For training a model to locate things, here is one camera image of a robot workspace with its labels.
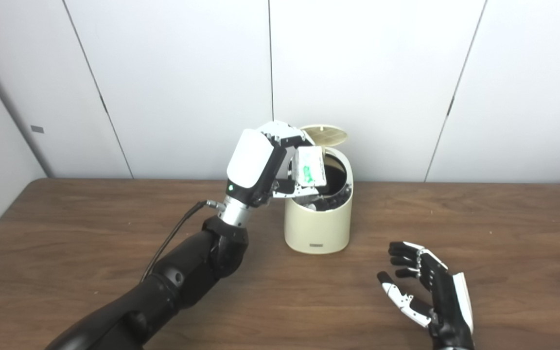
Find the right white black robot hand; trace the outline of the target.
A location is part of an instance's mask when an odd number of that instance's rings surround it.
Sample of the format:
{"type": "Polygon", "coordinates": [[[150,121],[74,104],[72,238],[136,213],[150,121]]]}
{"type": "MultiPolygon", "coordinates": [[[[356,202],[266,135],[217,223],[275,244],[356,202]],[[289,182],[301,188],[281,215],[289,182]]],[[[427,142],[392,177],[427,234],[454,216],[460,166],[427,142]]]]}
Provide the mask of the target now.
{"type": "Polygon", "coordinates": [[[425,328],[434,350],[473,350],[473,307],[465,275],[451,274],[448,266],[431,250],[411,242],[391,242],[390,263],[395,276],[414,278],[431,295],[426,303],[400,288],[387,272],[377,274],[389,299],[403,315],[425,328]]]}

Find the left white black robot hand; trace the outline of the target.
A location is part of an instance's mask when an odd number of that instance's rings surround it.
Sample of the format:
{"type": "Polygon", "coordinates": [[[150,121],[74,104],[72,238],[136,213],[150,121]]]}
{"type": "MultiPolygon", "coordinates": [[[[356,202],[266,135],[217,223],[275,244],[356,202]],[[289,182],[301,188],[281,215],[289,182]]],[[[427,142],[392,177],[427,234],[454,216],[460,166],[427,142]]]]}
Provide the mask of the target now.
{"type": "Polygon", "coordinates": [[[286,122],[245,129],[227,166],[227,197],[251,208],[328,189],[322,147],[305,129],[286,122]]]}

